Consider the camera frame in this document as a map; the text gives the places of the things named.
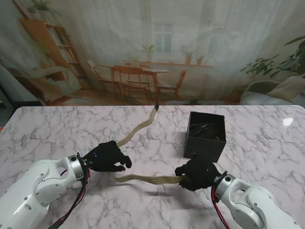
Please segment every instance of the dining table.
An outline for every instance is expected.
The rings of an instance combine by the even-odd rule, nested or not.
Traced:
[[[110,68],[111,71],[111,81],[114,83],[114,65],[107,65],[107,64],[100,64],[102,67],[108,67]],[[153,85],[154,85],[154,91],[155,91],[155,104],[159,103],[159,94],[158,94],[158,73],[169,73],[170,70],[165,70],[165,69],[152,69],[152,68],[142,68],[143,69],[143,74],[145,75],[151,75],[152,80],[153,80]]]

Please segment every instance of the black box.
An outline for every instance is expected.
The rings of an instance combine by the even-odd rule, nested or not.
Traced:
[[[214,123],[218,125],[218,140],[198,137],[189,137],[190,125],[197,123]],[[184,157],[192,158],[193,155],[205,155],[212,162],[217,162],[226,144],[224,116],[218,114],[200,113],[191,111],[189,124],[186,130]]]

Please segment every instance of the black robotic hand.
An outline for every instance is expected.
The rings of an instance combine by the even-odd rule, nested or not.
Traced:
[[[176,168],[175,174],[176,176],[184,174],[188,176],[189,179],[181,181],[179,185],[190,191],[211,187],[215,178],[221,176],[210,160],[197,154],[185,165]]]
[[[90,169],[96,172],[121,172],[127,168],[131,168],[132,161],[125,156],[116,145],[115,141],[100,143],[97,147],[87,153],[83,160]]]

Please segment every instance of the bookshelf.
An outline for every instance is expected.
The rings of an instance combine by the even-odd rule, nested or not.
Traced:
[[[50,50],[46,55],[54,61],[56,66],[70,69],[83,89],[93,87],[63,27],[30,19],[20,21],[36,42]]]

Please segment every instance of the printed backdrop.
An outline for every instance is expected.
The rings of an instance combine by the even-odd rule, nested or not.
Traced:
[[[302,0],[2,0],[0,83],[43,105],[300,104]]]

